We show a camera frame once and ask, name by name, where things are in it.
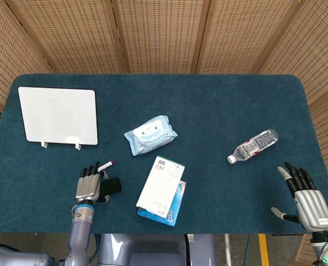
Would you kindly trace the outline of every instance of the blue tablecloth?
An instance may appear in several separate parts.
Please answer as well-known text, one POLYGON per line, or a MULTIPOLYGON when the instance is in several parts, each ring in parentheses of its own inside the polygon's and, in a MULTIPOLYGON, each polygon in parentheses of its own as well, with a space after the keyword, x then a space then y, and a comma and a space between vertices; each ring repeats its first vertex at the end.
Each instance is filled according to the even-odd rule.
POLYGON ((96 205, 97 233, 303 233, 270 210, 296 212, 276 170, 285 161, 308 169, 328 204, 328 176, 294 76, 32 74, 14 81, 0 122, 0 232, 68 232, 81 168, 109 160, 117 164, 108 174, 123 190, 96 205), (95 90, 99 144, 78 151, 28 142, 19 86, 95 90), (158 115, 169 117, 178 137, 133 157, 124 133, 158 115), (246 162, 227 162, 236 146, 266 129, 278 132, 275 145, 246 162), (157 155, 186 166, 174 228, 138 216, 135 207, 157 155))

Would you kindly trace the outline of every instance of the floor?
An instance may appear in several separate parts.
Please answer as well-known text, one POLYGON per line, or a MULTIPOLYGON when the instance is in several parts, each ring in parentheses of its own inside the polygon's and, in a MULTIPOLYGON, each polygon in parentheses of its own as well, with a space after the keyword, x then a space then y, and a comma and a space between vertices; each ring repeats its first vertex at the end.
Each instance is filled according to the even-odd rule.
MULTIPOLYGON (((247 235, 230 235, 230 249, 232 264, 234 266, 243 266, 244 255, 247 245, 247 235)), ((298 249, 300 236, 271 236, 266 235, 266 241, 269 253, 269 262, 272 266, 286 266, 298 249)), ((29 252, 47 252, 53 257, 63 259, 68 253, 67 247, 68 234, 52 233, 0 233, 0 243, 11 245, 17 249, 29 252)), ((89 256, 95 249, 94 238, 91 238, 88 249, 89 256)), ((216 236, 216 250, 218 266, 226 264, 224 236, 216 236)), ((261 265, 259 251, 259 240, 257 235, 252 235, 247 265, 261 265)))

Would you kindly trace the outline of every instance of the whiteboard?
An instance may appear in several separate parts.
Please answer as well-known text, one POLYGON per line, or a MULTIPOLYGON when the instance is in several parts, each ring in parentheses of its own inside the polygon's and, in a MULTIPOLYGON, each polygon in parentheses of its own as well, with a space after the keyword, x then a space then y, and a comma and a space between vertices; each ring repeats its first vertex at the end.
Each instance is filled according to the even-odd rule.
POLYGON ((19 87, 18 91, 28 141, 98 144, 93 90, 19 87))

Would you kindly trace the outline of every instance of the white cap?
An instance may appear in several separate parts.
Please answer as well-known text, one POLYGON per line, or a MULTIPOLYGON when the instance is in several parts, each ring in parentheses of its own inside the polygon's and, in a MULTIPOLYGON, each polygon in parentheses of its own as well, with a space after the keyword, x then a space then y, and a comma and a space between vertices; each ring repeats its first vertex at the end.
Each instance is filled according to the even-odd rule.
POLYGON ((227 157, 227 160, 228 160, 228 162, 231 163, 231 164, 233 164, 233 163, 235 163, 235 162, 237 161, 237 159, 234 157, 234 155, 229 155, 229 156, 227 157))

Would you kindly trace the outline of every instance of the yellow stripe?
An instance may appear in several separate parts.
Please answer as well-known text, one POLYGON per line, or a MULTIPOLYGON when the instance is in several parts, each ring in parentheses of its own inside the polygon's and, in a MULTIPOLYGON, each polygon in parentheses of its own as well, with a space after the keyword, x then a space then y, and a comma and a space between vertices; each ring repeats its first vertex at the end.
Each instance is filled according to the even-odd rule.
POLYGON ((262 266, 269 266, 268 247, 265 234, 259 234, 260 254, 262 255, 262 266))

